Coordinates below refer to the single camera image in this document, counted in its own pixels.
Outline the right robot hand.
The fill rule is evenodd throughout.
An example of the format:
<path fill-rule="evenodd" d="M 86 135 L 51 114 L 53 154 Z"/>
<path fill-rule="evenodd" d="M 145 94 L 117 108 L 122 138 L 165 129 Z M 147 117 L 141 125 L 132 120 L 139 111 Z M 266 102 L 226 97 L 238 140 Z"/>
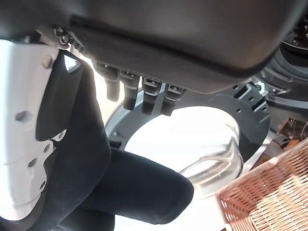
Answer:
<path fill-rule="evenodd" d="M 305 0 L 3 0 L 0 3 L 0 224 L 50 230 L 76 212 L 174 220 L 193 186 L 111 148 L 93 70 L 66 69 L 68 46 L 112 85 L 141 77 L 214 93 L 270 61 Z"/>

